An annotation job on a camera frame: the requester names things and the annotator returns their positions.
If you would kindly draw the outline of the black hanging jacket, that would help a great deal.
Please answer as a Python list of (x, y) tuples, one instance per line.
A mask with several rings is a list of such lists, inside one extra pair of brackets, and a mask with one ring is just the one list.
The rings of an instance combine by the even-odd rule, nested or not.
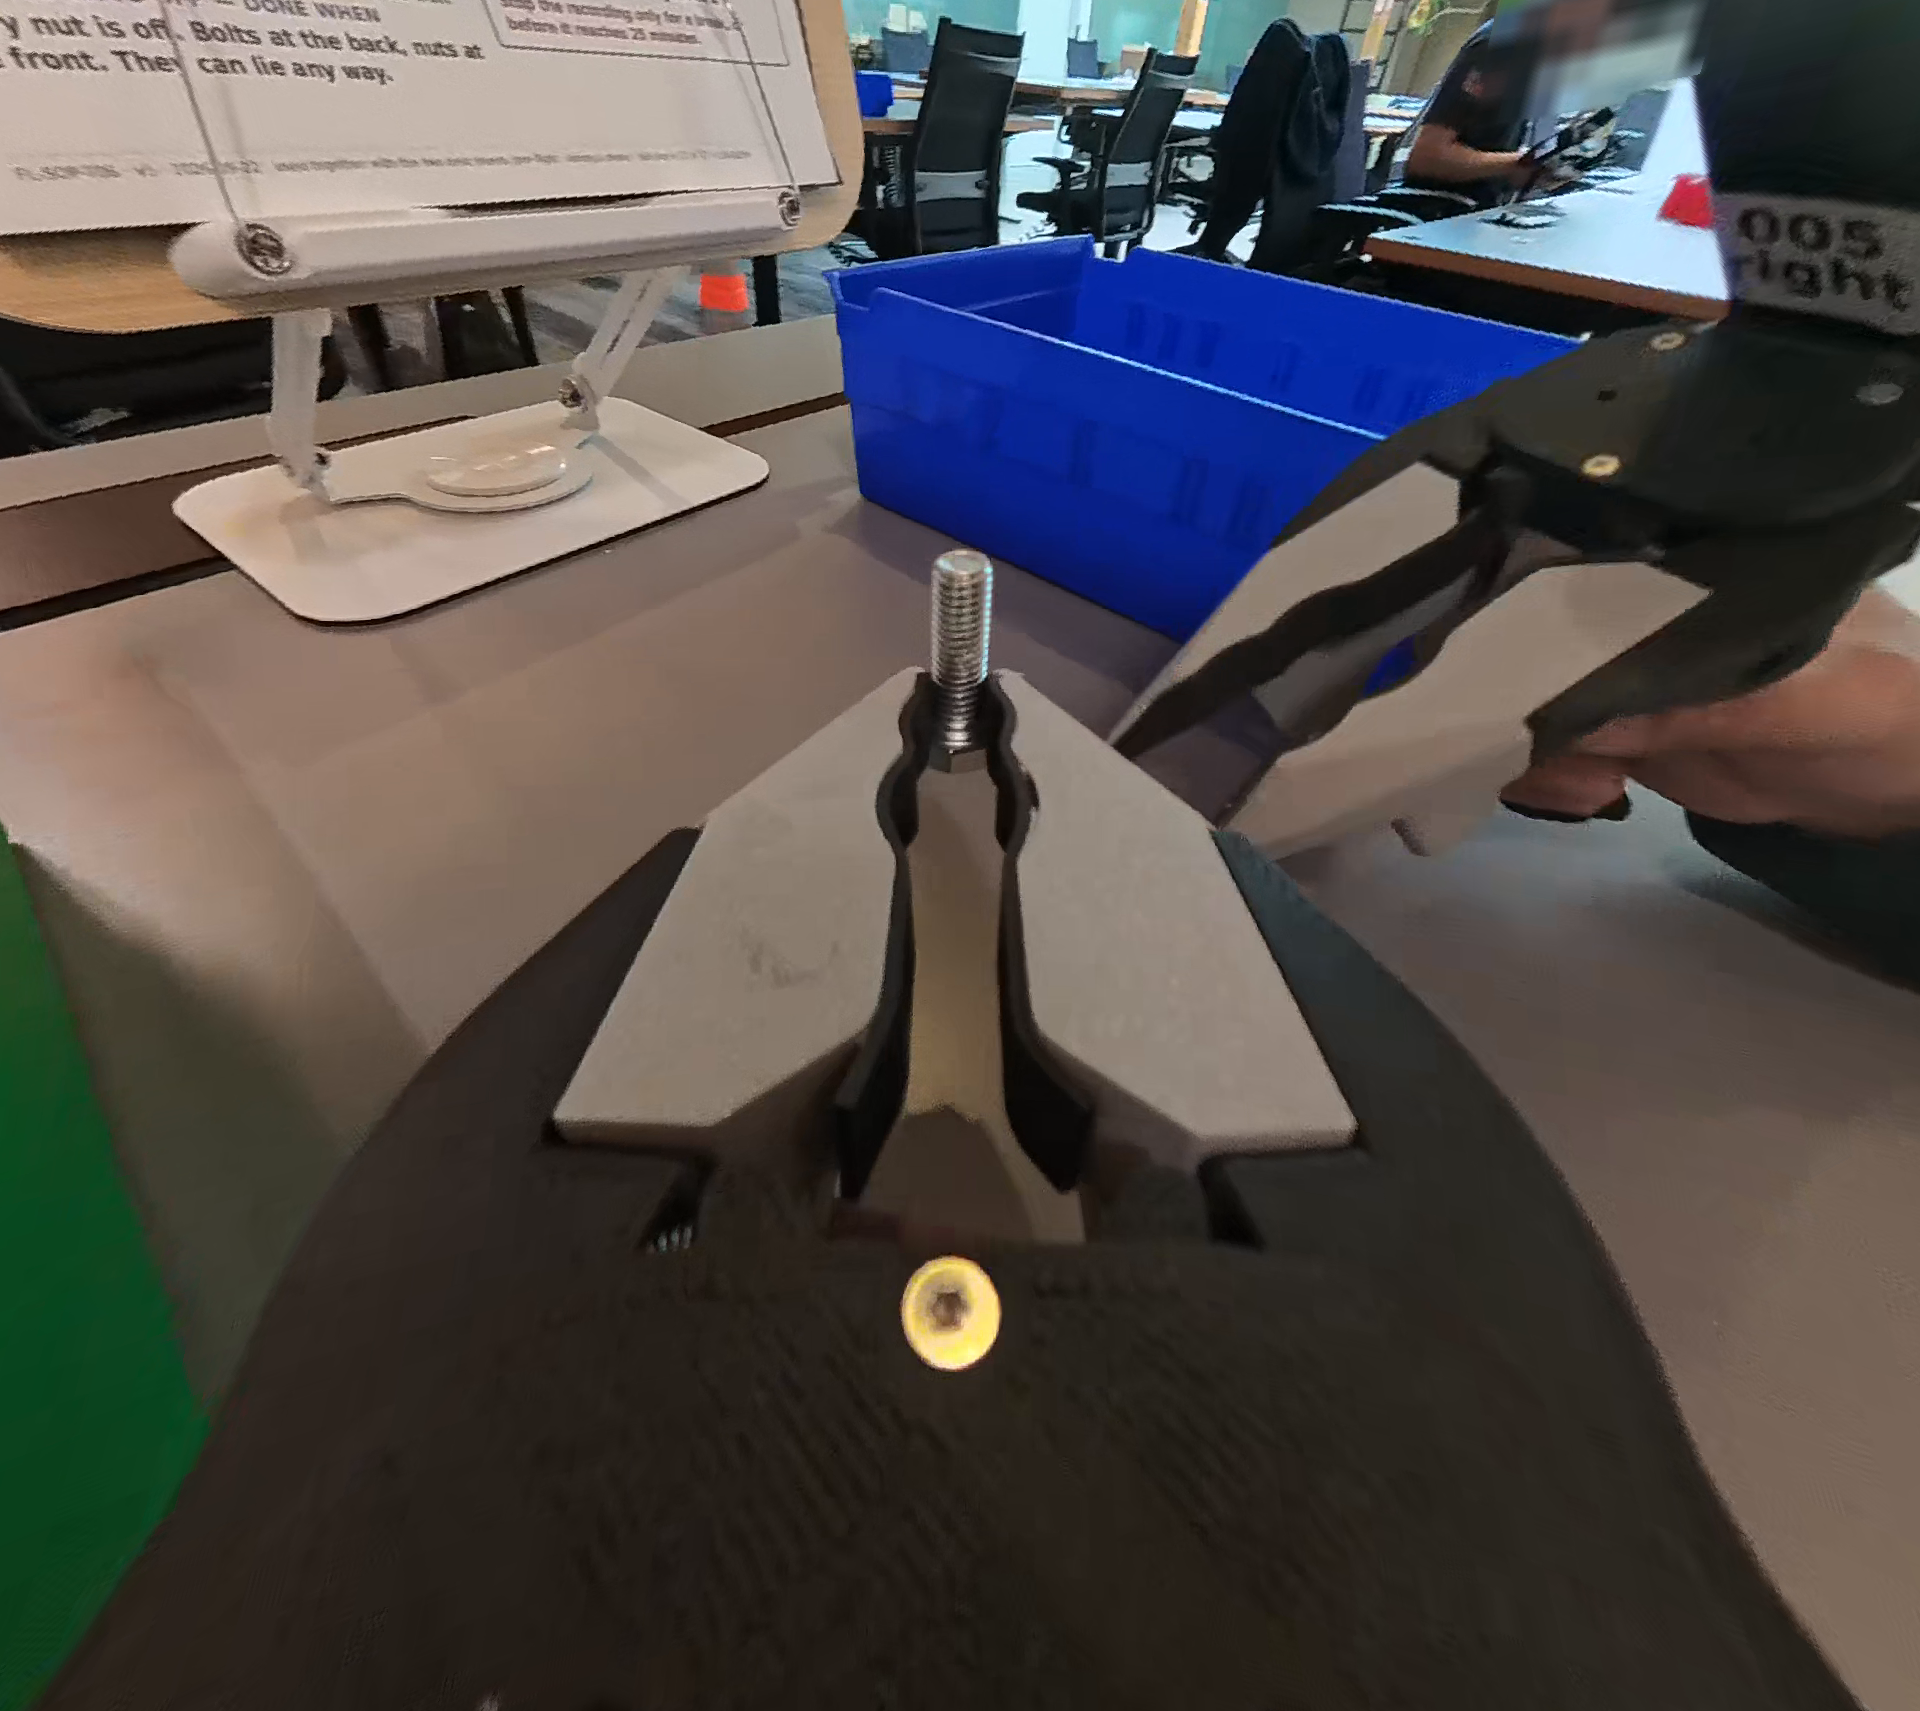
[(1303, 260), (1314, 210), (1333, 202), (1353, 102), (1341, 34), (1277, 20), (1255, 46), (1213, 134), (1213, 184), (1190, 254), (1226, 262), (1258, 224), (1249, 268), (1284, 274)]

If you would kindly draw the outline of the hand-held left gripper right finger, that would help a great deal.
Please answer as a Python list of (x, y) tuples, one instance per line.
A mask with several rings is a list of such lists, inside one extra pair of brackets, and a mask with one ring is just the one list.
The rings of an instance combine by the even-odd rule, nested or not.
[(1005, 1107), (1045, 1181), (1350, 1147), (1357, 1115), (1213, 824), (1020, 674), (978, 714)]

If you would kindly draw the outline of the silver hex bolt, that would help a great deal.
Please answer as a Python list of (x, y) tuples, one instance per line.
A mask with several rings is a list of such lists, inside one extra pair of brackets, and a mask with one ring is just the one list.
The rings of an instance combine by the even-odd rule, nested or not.
[(997, 568), (974, 548), (941, 554), (928, 578), (928, 664), (903, 714), (915, 774), (978, 768), (997, 724)]

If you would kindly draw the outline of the grey side desk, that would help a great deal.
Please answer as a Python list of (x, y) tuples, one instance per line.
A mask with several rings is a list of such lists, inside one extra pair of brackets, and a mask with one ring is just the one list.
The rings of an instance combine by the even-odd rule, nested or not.
[(1710, 322), (1729, 292), (1713, 230), (1662, 218), (1669, 188), (1587, 188), (1542, 224), (1492, 210), (1375, 234), (1373, 264)]

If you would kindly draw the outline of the person's right hand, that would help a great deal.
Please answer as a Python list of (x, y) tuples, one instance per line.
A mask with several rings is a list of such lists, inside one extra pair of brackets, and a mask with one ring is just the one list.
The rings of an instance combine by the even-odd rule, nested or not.
[(1613, 812), (1631, 786), (1727, 824), (1845, 840), (1919, 826), (1919, 618), (1873, 588), (1804, 668), (1739, 698), (1614, 720), (1538, 758), (1500, 794), (1567, 820)]

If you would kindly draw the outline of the black office chair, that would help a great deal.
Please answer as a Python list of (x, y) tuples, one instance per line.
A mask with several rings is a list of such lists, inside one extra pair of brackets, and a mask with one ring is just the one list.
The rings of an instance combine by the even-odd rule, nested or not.
[(870, 138), (862, 226), (881, 260), (991, 248), (1025, 42), (942, 18), (913, 128)]
[(1057, 236), (1091, 236), (1105, 258), (1125, 258), (1153, 224), (1166, 144), (1196, 64), (1193, 54), (1151, 48), (1121, 106), (1070, 108), (1061, 126), (1067, 154), (1043, 160), (1057, 182), (1018, 192), (1016, 208)]

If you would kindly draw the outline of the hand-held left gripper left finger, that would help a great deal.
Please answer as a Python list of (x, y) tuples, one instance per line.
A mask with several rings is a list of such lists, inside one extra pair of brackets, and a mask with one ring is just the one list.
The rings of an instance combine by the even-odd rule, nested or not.
[(923, 674), (708, 814), (552, 1125), (573, 1145), (873, 1181), (915, 994)]

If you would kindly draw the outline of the printed instruction sheet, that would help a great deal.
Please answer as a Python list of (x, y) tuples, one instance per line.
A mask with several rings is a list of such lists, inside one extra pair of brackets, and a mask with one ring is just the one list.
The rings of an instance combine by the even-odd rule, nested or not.
[(800, 0), (3, 0), (5, 236), (838, 178)]

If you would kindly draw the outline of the blue plastic bin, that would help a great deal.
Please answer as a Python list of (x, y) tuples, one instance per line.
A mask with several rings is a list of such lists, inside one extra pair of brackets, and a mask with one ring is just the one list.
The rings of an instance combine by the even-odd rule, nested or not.
[(1381, 440), (1574, 348), (1082, 238), (828, 288), (862, 496), (1173, 640)]

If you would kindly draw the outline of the person's right forearm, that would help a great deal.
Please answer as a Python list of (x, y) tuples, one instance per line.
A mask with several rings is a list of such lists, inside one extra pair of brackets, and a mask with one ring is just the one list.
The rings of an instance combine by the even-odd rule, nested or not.
[(1845, 956), (1919, 988), (1919, 832), (1843, 838), (1686, 814), (1710, 856), (1801, 912)]

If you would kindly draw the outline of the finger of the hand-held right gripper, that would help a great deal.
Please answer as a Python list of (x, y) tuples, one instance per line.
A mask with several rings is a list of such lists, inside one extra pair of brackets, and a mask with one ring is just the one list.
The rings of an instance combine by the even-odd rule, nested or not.
[(1429, 464), (1386, 476), (1260, 554), (1114, 728), (1131, 760), (1258, 712), (1279, 748), (1327, 736), (1381, 668), (1408, 668), (1504, 568), (1504, 488)]
[(1704, 598), (1645, 564), (1537, 572), (1460, 626), (1433, 666), (1282, 756), (1226, 828), (1274, 860), (1386, 830), (1437, 858), (1524, 774), (1535, 714)]

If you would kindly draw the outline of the green plastic bin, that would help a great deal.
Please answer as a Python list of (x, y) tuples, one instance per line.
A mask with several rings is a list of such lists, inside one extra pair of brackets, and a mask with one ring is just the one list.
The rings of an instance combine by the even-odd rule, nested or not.
[(3, 846), (3, 1705), (36, 1703), (206, 1433), (23, 862)]

